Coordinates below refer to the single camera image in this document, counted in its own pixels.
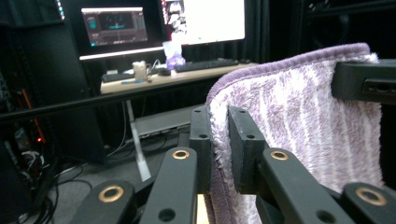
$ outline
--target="white and purple towel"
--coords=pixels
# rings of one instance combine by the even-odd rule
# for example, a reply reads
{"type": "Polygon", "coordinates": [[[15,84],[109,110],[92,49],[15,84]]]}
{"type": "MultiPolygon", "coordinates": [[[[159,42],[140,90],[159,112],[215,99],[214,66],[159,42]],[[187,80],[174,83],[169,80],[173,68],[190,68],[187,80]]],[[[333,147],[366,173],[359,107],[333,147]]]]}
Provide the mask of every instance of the white and purple towel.
{"type": "Polygon", "coordinates": [[[261,222],[255,196],[234,189],[228,105],[246,109],[268,145],[293,152],[320,184],[338,192],[354,181],[382,185],[380,104],[333,98],[337,62],[377,57],[366,44],[321,49],[231,72],[213,86],[206,101],[216,154],[205,197],[211,223],[261,222]]]}

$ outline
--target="metal grommet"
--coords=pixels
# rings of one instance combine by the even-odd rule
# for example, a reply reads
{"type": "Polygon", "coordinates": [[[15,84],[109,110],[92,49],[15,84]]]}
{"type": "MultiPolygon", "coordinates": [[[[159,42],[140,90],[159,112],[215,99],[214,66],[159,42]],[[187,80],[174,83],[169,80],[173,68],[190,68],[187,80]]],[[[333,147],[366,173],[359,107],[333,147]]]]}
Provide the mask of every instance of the metal grommet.
{"type": "Polygon", "coordinates": [[[102,203],[114,203],[116,200],[118,200],[123,194],[123,188],[117,185],[109,186],[105,189],[103,189],[99,193],[99,201],[102,203]],[[110,196],[107,196],[106,193],[108,193],[111,190],[115,190],[115,193],[112,193],[110,196]]]}
{"type": "Polygon", "coordinates": [[[177,160],[184,160],[190,156],[190,152],[186,150],[178,150],[174,152],[172,155],[177,160]]]}
{"type": "Polygon", "coordinates": [[[271,156],[279,161],[286,161],[289,158],[288,154],[281,151],[273,151],[271,152],[271,156]]]}
{"type": "Polygon", "coordinates": [[[356,194],[365,202],[373,204],[373,205],[383,206],[383,205],[387,204],[387,199],[385,199],[385,197],[381,193],[379,193],[373,189],[357,188],[356,194]],[[374,197],[367,196],[367,193],[372,194],[374,197]]]}

